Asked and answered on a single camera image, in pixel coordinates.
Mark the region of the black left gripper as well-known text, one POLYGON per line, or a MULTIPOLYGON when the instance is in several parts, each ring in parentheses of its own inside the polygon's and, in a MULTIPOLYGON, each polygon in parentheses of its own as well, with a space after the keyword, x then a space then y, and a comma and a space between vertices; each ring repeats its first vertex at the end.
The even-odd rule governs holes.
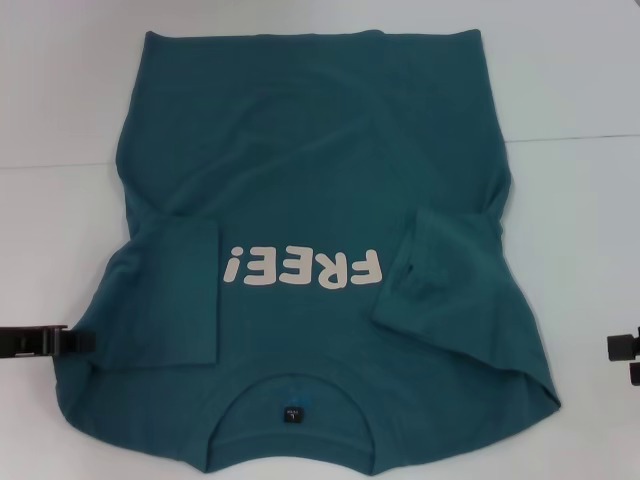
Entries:
POLYGON ((1 356, 46 357, 95 351, 94 332, 66 328, 66 325, 2 327, 1 356))

